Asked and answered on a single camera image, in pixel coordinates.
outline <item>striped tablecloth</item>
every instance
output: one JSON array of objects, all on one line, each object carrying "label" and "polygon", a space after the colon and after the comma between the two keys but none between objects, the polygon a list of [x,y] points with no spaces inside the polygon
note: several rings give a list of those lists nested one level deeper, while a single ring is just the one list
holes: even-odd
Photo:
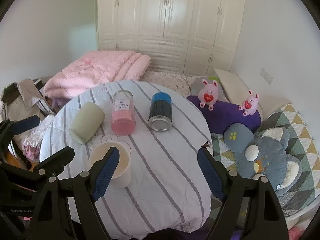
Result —
[{"label": "striped tablecloth", "polygon": [[[117,136],[110,127],[112,97],[118,90],[133,94],[136,130],[129,136]],[[172,128],[163,133],[147,126],[151,97],[159,92],[172,97]],[[68,129],[86,102],[100,106],[106,118],[85,145],[74,141]],[[100,85],[72,99],[55,116],[46,131],[40,161],[70,146],[76,156],[59,179],[71,178],[89,169],[92,150],[106,141],[119,140],[131,149],[132,180],[128,187],[109,185],[96,207],[112,238],[142,239],[147,234],[175,228],[185,232],[199,229],[208,218],[211,192],[197,164],[197,151],[211,136],[207,123],[189,101],[174,91],[146,82],[121,81]],[[73,199],[69,199],[72,219],[79,221]]]}]

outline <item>silver screw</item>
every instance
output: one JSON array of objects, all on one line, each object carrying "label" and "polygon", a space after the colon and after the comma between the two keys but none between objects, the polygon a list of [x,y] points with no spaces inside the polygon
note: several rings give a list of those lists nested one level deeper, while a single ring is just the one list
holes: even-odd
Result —
[{"label": "silver screw", "polygon": [[268,178],[265,177],[265,176],[261,176],[260,179],[261,179],[261,181],[264,182],[264,183],[267,183],[267,182],[268,182]]},{"label": "silver screw", "polygon": [[50,177],[50,179],[49,179],[49,182],[50,183],[53,183],[53,182],[55,182],[56,181],[56,177]]},{"label": "silver screw", "polygon": [[229,171],[228,173],[231,177],[236,177],[238,175],[236,171]]},{"label": "silver screw", "polygon": [[83,178],[87,177],[88,175],[89,175],[89,171],[82,171],[80,173],[80,176],[83,177]]},{"label": "silver screw", "polygon": [[39,170],[39,174],[40,175],[44,175],[45,174],[45,170],[44,169]]}]

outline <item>blue and black can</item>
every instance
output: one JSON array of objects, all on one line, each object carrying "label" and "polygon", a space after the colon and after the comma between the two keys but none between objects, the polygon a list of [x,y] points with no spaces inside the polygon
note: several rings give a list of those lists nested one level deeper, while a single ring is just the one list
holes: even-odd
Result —
[{"label": "blue and black can", "polygon": [[163,92],[153,95],[151,100],[149,127],[157,132],[164,132],[172,126],[172,99]]}]

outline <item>bottle label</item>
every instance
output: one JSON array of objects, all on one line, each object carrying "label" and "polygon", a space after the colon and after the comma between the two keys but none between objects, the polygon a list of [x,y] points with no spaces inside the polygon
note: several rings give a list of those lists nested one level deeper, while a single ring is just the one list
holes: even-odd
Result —
[{"label": "bottle label", "polygon": [[120,99],[115,101],[115,111],[119,110],[130,110],[130,100]]}]

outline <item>gray stuffed animal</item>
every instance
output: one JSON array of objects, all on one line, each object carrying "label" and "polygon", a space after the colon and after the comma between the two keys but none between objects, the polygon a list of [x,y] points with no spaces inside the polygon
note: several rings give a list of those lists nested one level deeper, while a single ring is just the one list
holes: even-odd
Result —
[{"label": "gray stuffed animal", "polygon": [[243,124],[235,123],[224,133],[224,142],[234,153],[238,173],[243,178],[266,176],[278,196],[286,193],[300,178],[300,161],[285,152],[289,132],[276,127],[257,137]]}]

